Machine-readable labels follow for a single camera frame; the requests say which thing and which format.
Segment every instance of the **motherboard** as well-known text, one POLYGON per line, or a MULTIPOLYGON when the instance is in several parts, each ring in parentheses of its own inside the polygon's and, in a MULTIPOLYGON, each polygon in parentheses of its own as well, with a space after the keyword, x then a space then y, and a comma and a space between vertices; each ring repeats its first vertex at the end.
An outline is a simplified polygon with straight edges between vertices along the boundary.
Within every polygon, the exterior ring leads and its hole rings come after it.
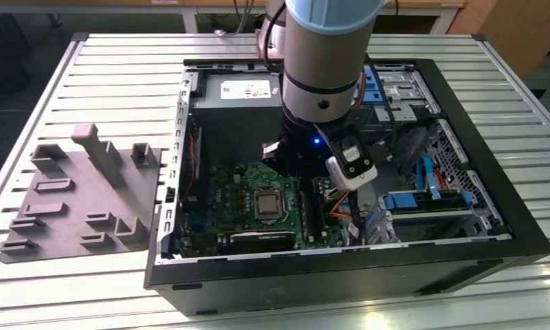
MULTIPOLYGON (((330 179, 318 178, 314 184, 323 198, 330 179)), ((306 234, 297 192, 295 179, 262 163, 211 166, 207 211, 186 215, 189 256, 342 246, 338 222, 325 219, 330 225, 322 235, 306 234)))

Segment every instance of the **cpu socket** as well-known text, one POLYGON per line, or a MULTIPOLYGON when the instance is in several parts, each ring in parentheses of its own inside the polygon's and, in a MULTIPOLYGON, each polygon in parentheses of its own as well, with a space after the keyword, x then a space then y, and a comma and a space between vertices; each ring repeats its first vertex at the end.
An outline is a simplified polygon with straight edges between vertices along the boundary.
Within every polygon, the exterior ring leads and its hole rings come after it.
POLYGON ((283 216, 281 189, 263 187, 254 191, 254 218, 271 224, 283 216))

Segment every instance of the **wooden desk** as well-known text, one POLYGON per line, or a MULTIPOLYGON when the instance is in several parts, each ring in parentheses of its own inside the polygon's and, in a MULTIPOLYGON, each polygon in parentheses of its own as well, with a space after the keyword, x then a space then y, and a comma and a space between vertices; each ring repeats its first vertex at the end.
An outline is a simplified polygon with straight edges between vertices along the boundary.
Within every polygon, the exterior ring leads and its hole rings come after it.
MULTIPOLYGON (((265 12, 266 0, 255 0, 253 14, 265 12)), ((237 0, 243 8, 245 0, 237 0)), ((431 34, 444 34, 454 15, 466 0, 399 0, 399 16, 436 17, 431 34)), ((135 14, 178 13, 183 17, 186 33, 197 33, 197 14, 233 14, 231 0, 0 0, 0 12, 61 14, 135 14)), ((395 14, 395 2, 390 1, 379 15, 395 14)))
POLYGON ((482 34, 520 78, 550 50, 550 0, 468 0, 450 34, 482 34))
MULTIPOLYGON (((265 0, 254 1, 251 13, 263 12, 265 0)), ((237 0, 243 8, 245 0, 237 0)), ((444 34, 454 20, 458 9, 466 5, 466 0, 398 0, 399 16, 436 17, 430 34, 444 34)), ((181 14, 183 15, 186 33, 197 33, 197 14, 233 14, 233 0, 181 0, 181 14)), ((391 0, 379 11, 382 16, 395 14, 395 2, 391 0)))

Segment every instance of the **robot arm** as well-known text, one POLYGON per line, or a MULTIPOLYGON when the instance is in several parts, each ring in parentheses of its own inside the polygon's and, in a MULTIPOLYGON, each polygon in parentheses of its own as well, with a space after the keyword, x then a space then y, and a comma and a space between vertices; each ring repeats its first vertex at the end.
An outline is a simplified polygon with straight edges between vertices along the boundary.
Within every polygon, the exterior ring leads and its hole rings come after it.
POLYGON ((367 147, 357 129, 346 125, 346 117, 374 17, 385 2, 286 0, 278 8, 286 6, 283 130, 277 145, 265 146, 263 161, 282 175, 329 174, 346 191, 377 175, 367 147))

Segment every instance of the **floor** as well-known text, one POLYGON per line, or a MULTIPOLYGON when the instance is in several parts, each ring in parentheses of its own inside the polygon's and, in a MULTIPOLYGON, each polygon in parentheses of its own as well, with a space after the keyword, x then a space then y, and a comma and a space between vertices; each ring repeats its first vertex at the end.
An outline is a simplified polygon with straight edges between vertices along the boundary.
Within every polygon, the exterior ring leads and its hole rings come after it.
MULTIPOLYGON (((45 15, 21 14, 15 15, 15 19, 31 47, 31 52, 23 59, 30 83, 21 92, 0 95, 0 169, 74 32, 183 32, 181 19, 173 14, 135 14, 130 17, 130 24, 126 24, 125 15, 66 14, 62 16, 62 25, 57 28, 50 27, 45 15)), ((246 32, 253 31, 253 23, 249 19, 246 32)), ((234 15, 225 18, 198 15, 199 32, 211 32, 215 28, 231 30, 235 24, 234 15)), ((526 84, 532 89, 547 89, 542 103, 550 111, 550 57, 544 58, 526 84)))

